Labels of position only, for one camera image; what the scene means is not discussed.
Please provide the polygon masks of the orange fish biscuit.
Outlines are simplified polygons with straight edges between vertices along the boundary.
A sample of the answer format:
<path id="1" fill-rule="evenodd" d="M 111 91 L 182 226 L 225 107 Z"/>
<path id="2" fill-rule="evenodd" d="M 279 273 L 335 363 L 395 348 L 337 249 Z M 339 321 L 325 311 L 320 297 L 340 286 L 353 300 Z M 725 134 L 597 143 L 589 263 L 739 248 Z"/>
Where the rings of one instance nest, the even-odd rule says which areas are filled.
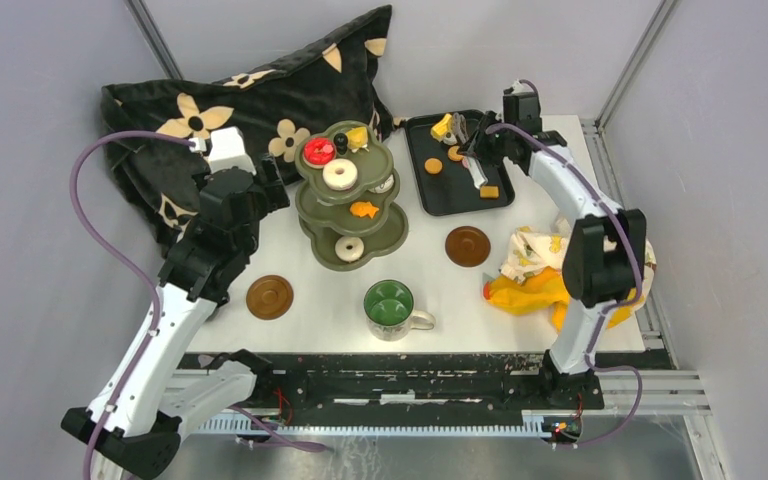
<path id="1" fill-rule="evenodd" d="M 374 219 L 380 208 L 370 201 L 356 201 L 349 206 L 349 212 L 356 218 Z"/>

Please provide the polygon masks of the white glazed donut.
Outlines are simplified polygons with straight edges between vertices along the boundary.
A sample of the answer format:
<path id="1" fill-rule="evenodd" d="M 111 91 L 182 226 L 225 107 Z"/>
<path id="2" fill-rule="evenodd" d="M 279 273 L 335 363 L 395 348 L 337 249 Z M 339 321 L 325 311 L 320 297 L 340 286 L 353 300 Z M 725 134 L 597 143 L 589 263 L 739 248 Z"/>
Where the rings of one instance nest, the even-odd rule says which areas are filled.
<path id="1" fill-rule="evenodd" d="M 365 253 L 365 243 L 360 237 L 341 236 L 335 242 L 334 251 L 340 261 L 354 263 Z"/>

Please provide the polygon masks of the white ring donut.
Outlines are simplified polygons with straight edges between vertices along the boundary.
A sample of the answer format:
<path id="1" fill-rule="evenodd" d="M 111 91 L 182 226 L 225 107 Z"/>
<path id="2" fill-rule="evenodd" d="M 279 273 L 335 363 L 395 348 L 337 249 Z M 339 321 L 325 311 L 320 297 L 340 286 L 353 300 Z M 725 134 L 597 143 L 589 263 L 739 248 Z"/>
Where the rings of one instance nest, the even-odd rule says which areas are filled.
<path id="1" fill-rule="evenodd" d="M 322 179 L 330 190 L 349 190 L 357 182 L 358 169 L 351 160 L 336 158 L 323 167 Z"/>

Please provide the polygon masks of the green three-tier serving stand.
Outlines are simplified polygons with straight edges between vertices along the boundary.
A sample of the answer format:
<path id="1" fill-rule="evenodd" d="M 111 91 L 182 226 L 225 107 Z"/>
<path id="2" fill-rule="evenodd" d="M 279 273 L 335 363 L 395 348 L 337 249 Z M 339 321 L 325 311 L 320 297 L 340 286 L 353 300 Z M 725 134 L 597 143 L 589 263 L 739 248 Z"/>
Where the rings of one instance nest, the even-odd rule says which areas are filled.
<path id="1" fill-rule="evenodd" d="M 367 149 L 352 153 L 347 148 L 345 132 L 354 127 L 368 129 L 369 143 Z M 335 159 L 345 158 L 355 163 L 358 179 L 351 189 L 330 190 L 322 179 L 323 168 L 311 168 L 303 161 L 303 147 L 313 137 L 329 138 L 336 147 Z M 295 153 L 295 166 L 302 178 L 295 198 L 299 224 L 321 265 L 339 272 L 356 270 L 403 245 L 409 225 L 404 210 L 395 202 L 401 187 L 400 176 L 395 170 L 390 150 L 374 136 L 371 127 L 351 120 L 331 125 L 300 144 Z M 389 192 L 370 192 L 390 174 L 395 176 L 395 185 Z M 356 201 L 370 201 L 380 211 L 374 219 L 353 217 L 349 206 Z M 334 245 L 341 236 L 360 237 L 364 241 L 365 253 L 359 261 L 345 263 L 337 258 Z"/>

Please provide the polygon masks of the red flower donut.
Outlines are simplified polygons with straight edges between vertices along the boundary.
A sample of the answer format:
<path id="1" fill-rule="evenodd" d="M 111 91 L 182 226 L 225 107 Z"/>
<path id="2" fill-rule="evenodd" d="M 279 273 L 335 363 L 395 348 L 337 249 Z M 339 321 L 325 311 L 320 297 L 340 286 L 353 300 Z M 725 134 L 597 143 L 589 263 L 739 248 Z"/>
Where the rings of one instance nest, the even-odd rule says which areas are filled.
<path id="1" fill-rule="evenodd" d="M 313 137 L 302 150 L 302 159 L 311 168 L 322 169 L 336 157 L 336 147 L 327 137 Z"/>

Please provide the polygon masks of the yellow layered cake slice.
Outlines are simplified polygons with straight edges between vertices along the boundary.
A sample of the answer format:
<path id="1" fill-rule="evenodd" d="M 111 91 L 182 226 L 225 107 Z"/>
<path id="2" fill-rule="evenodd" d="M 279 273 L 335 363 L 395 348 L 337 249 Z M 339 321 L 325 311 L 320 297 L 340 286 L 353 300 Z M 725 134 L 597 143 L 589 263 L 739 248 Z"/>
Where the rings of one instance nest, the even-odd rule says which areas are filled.
<path id="1" fill-rule="evenodd" d="M 429 133 L 431 137 L 437 141 L 442 142 L 441 137 L 447 131 L 452 131 L 452 114 L 444 114 L 440 120 L 430 127 Z"/>

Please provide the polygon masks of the metal serving tongs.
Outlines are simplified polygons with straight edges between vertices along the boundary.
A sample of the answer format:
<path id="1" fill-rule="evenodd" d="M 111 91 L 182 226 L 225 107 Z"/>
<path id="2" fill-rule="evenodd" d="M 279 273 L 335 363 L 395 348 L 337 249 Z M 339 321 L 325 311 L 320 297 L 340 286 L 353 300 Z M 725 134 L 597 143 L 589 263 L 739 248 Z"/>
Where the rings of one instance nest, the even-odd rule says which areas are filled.
<path id="1" fill-rule="evenodd" d="M 467 128 L 467 121 L 461 113 L 453 114 L 451 130 L 459 142 L 458 154 L 463 157 L 462 163 L 469 171 L 474 187 L 480 190 L 487 184 L 487 177 L 475 156 Z"/>

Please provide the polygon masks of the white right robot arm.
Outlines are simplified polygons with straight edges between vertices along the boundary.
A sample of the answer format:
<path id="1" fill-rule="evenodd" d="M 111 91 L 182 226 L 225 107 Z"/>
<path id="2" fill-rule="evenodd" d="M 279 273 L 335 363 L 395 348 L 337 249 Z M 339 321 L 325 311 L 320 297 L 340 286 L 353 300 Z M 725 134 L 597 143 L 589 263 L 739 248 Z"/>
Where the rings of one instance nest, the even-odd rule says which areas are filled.
<path id="1" fill-rule="evenodd" d="M 646 217 L 606 196 L 579 169 L 565 138 L 544 130 L 539 95 L 529 81 L 504 89 L 502 111 L 485 112 L 459 152 L 473 173 L 509 160 L 543 188 L 572 227 L 561 264 L 571 304 L 537 382 L 540 400 L 562 408 L 594 379 L 594 350 L 608 316 L 643 293 Z"/>

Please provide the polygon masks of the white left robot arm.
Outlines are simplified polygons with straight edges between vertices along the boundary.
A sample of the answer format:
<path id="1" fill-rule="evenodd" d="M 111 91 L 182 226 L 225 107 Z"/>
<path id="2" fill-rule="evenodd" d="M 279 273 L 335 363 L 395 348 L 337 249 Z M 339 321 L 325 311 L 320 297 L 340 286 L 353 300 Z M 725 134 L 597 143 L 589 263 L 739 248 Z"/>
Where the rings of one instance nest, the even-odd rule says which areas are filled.
<path id="1" fill-rule="evenodd" d="M 200 209 L 148 283 L 146 316 L 120 364 L 89 405 L 69 409 L 61 427 L 85 444 L 82 474 L 103 457 L 140 479 L 158 477 L 183 441 L 239 402 L 259 407 L 275 391 L 262 358 L 240 350 L 204 379 L 169 396 L 168 382 L 201 326 L 229 300 L 232 282 L 259 246 L 259 224 L 288 207 L 274 160 L 223 161 L 199 182 Z"/>

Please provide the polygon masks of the chocolate striped white donut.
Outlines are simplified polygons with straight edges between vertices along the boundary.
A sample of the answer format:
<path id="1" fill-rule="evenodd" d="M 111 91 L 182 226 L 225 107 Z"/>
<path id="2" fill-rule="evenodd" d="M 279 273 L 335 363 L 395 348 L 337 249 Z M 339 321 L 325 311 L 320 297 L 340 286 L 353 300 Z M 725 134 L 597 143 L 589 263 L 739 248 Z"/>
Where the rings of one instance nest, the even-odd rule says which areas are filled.
<path id="1" fill-rule="evenodd" d="M 395 185 L 395 176 L 390 174 L 382 183 L 370 189 L 371 193 L 383 194 L 389 192 Z"/>

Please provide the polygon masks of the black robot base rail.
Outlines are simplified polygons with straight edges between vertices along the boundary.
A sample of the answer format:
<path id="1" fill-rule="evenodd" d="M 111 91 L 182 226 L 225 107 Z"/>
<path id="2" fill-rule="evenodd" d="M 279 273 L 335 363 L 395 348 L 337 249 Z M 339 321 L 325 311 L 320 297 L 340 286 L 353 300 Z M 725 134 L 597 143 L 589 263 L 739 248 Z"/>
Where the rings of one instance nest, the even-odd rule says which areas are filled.
<path id="1" fill-rule="evenodd" d="M 536 353 L 262 353 L 243 406 L 277 408 L 297 427 L 514 426 L 525 411 L 556 415 L 604 408 L 595 375 L 550 379 Z"/>

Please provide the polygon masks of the green enamel mug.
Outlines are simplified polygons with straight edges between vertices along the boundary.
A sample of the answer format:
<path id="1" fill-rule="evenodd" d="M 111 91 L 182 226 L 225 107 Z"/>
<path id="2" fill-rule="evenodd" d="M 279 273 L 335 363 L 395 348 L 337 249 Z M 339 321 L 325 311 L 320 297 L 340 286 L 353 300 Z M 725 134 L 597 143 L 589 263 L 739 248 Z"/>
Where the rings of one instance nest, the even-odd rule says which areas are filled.
<path id="1" fill-rule="evenodd" d="M 379 340 L 394 342 L 412 330 L 433 330 L 436 318 L 418 310 L 412 291 L 392 279 L 373 284 L 363 298 L 363 309 L 369 331 Z"/>

